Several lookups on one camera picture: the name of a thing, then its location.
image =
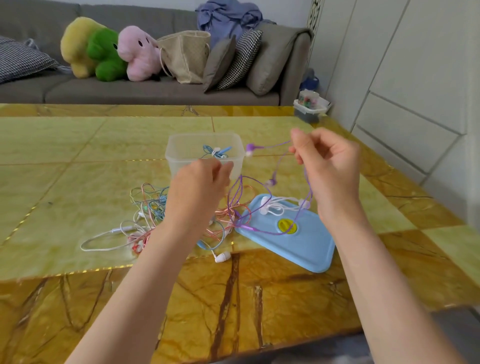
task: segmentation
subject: left hand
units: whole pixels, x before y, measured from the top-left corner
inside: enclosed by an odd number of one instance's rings
[[[230,184],[233,162],[198,159],[181,168],[168,190],[165,219],[161,225],[184,229],[197,242],[208,226]]]

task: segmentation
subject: gray sofa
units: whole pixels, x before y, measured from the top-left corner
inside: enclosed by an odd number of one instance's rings
[[[19,41],[32,38],[41,51],[65,64],[60,54],[60,39],[65,27],[78,16],[92,18],[117,31],[137,25],[155,39],[196,29],[196,13],[184,10],[0,0],[0,36]],[[95,77],[76,79],[58,71],[43,71],[1,84],[0,103],[289,106],[298,93],[310,43],[308,32],[296,36],[280,79],[263,96],[257,96],[245,85],[203,93],[202,85],[181,85],[168,77],[161,77],[160,81],[104,83]]]

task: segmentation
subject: marble table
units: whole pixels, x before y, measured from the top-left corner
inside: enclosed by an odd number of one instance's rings
[[[328,117],[320,125],[355,140]],[[235,131],[244,144],[272,145],[294,126],[311,130],[290,107],[0,105],[0,362],[65,361],[135,261],[128,248],[79,245],[131,218],[131,188],[168,185],[170,134]],[[284,151],[259,150],[242,172],[266,181]],[[368,218],[424,305],[479,304],[476,232],[364,145],[361,173]],[[308,191],[293,156],[277,179],[276,195]],[[230,261],[216,264],[198,248],[185,261],[153,363],[215,361],[361,330],[337,253],[313,274],[236,233],[222,249]]]

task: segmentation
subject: bag handle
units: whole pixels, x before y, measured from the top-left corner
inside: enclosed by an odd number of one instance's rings
[[[166,74],[168,77],[174,78],[173,75],[170,74],[170,73],[168,73],[167,70],[165,69],[165,67],[163,66],[162,49],[163,49],[163,48],[160,48],[160,65],[162,66],[162,70],[163,70],[163,72],[165,72],[165,74]]]

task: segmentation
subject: straw tote bag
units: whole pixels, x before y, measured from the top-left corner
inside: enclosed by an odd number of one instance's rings
[[[210,53],[210,33],[199,30],[161,37],[157,40],[160,48],[162,68],[164,64],[181,84],[203,83],[204,69]]]

